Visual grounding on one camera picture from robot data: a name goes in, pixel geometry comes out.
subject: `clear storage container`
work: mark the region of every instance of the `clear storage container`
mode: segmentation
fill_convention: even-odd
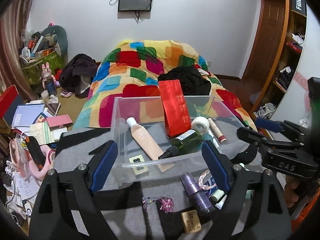
[[[239,140],[236,135],[237,129],[243,126],[242,123],[221,101],[214,96],[185,96],[185,100],[191,120],[197,116],[211,117],[225,135],[226,143],[219,143],[220,153],[231,159],[246,149],[248,144]],[[119,155],[112,172],[119,185],[141,180],[171,178],[185,172],[207,168],[201,155],[201,145],[186,155],[151,160],[132,138],[130,127],[125,122],[129,117],[134,117],[137,123],[144,126],[163,151],[171,146],[170,139],[165,132],[164,111],[160,97],[116,97],[112,113],[111,133],[114,136],[114,141],[118,144]],[[130,163],[129,159],[137,155],[142,155],[145,162]],[[160,164],[172,167],[161,172],[158,167]],[[147,171],[141,175],[135,175],[133,168]]]

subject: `purple bottle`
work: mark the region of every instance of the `purple bottle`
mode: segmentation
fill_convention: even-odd
[[[196,208],[199,215],[207,216],[210,212],[214,211],[210,200],[189,172],[182,174],[180,178],[190,202]]]

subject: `baseboard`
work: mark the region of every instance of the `baseboard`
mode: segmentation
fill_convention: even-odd
[[[217,78],[221,79],[232,79],[232,80],[237,80],[240,81],[241,78],[239,77],[233,77],[233,76],[225,76],[225,75],[215,75]]]

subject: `patchwork blanket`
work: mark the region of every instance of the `patchwork blanket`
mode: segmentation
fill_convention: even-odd
[[[193,65],[208,71],[206,61],[193,47],[177,41],[139,41],[114,49],[100,64],[74,128],[110,127],[115,97],[159,96],[160,74]],[[211,82],[212,95],[255,130],[239,99],[223,88],[215,75],[204,78]]]

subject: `wooden door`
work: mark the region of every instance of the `wooden door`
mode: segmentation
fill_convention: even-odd
[[[251,52],[244,79],[262,88],[275,60],[284,26],[285,0],[264,0],[256,45]]]

